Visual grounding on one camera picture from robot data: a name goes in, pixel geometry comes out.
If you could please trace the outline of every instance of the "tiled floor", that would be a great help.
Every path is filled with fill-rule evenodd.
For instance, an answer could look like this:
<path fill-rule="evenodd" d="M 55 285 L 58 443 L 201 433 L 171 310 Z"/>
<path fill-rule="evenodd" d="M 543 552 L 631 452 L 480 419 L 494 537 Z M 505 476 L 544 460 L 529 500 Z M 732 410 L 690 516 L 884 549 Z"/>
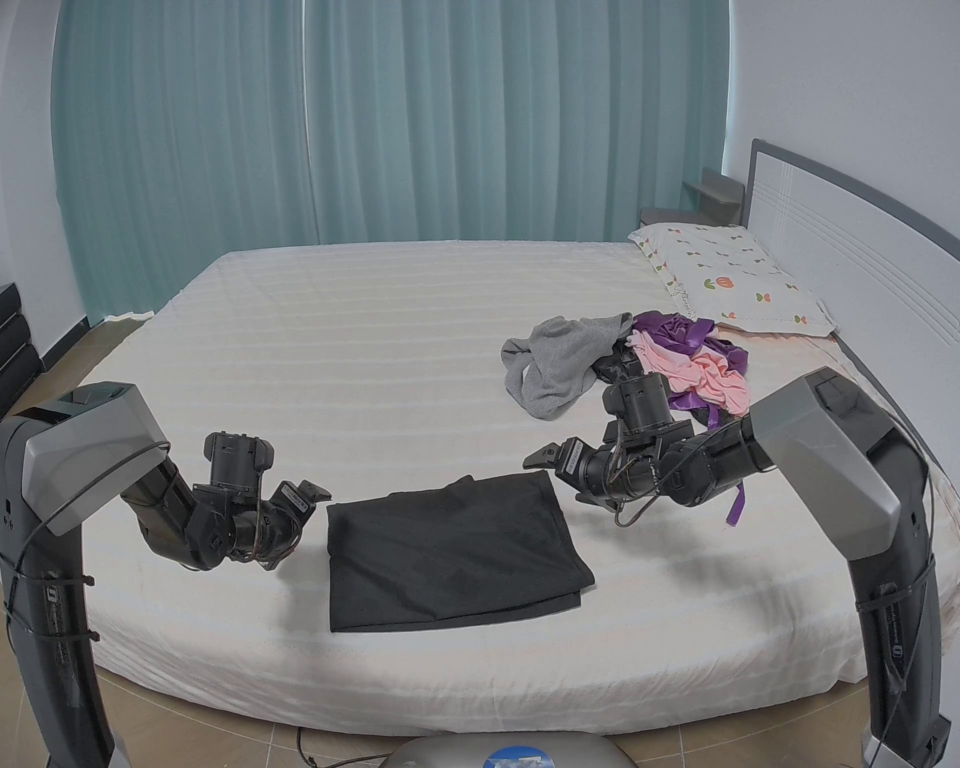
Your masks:
<path fill-rule="evenodd" d="M 76 386 L 137 325 L 94 328 L 34 383 L 14 411 Z M 302 766 L 294 749 L 296 731 L 289 726 L 189 704 L 106 671 L 100 680 L 110 723 L 124 737 L 133 768 Z M 778 707 L 612 739 L 641 768 L 859 768 L 868 713 L 864 684 L 837 684 L 828 693 Z M 386 753 L 403 740 L 308 731 L 303 748 L 326 765 Z M 0 642 L 0 768 L 42 768 L 46 757 L 15 660 Z"/>

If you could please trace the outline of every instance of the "headboard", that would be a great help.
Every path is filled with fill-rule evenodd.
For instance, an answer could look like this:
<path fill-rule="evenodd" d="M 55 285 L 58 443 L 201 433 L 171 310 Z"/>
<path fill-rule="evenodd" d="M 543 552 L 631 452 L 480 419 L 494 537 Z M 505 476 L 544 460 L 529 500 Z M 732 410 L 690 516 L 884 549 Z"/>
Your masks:
<path fill-rule="evenodd" d="M 823 300 L 844 351 L 960 486 L 960 239 L 867 184 L 759 139 L 744 224 Z"/>

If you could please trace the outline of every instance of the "gray garment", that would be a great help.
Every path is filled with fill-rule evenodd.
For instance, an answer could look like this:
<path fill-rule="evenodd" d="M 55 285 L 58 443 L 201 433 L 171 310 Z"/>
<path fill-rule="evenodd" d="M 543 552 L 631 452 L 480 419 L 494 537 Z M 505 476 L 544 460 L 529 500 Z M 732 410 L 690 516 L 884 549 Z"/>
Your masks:
<path fill-rule="evenodd" d="M 590 366 L 613 352 L 633 321 L 630 312 L 581 320 L 558 315 L 535 327 L 529 339 L 507 339 L 500 350 L 507 392 L 531 416 L 549 419 L 593 386 L 597 376 Z"/>

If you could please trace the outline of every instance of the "purple garment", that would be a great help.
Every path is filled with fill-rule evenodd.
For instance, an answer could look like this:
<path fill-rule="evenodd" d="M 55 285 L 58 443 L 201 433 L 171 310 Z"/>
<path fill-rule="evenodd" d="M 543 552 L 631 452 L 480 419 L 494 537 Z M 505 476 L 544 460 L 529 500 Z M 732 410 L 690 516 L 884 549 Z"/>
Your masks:
<path fill-rule="evenodd" d="M 691 356 L 700 347 L 709 347 L 727 358 L 730 368 L 741 376 L 747 372 L 747 350 L 737 345 L 707 336 L 713 329 L 713 320 L 701 318 L 693 321 L 679 313 L 664 315 L 657 310 L 644 312 L 634 317 L 634 330 L 645 330 L 650 338 L 660 347 L 673 352 Z M 692 390 L 688 392 L 674 392 L 669 398 L 670 407 L 675 411 L 694 411 L 698 408 L 708 409 L 707 429 L 716 429 L 720 425 L 720 408 L 711 402 L 706 402 Z M 743 483 L 736 487 L 736 499 L 730 512 L 727 514 L 727 524 L 734 526 L 740 520 L 747 494 Z"/>
<path fill-rule="evenodd" d="M 694 321 L 679 313 L 664 315 L 656 309 L 634 317 L 634 330 L 645 330 L 660 347 L 687 357 L 700 347 L 708 347 L 726 357 L 732 371 L 741 376 L 746 374 L 747 350 L 724 339 L 708 336 L 714 327 L 715 323 L 708 318 Z"/>

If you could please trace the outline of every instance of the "wall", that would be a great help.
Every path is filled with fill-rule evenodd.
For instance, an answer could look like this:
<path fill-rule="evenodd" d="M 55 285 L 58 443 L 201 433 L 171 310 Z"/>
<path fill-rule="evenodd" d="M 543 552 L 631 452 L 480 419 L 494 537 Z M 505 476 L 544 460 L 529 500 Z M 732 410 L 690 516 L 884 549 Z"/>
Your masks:
<path fill-rule="evenodd" d="M 40 355 L 85 315 L 50 139 L 59 12 L 60 0 L 0 0 L 0 281 L 16 282 Z"/>
<path fill-rule="evenodd" d="M 960 235 L 960 3 L 731 0 L 731 25 L 731 176 L 763 138 Z"/>

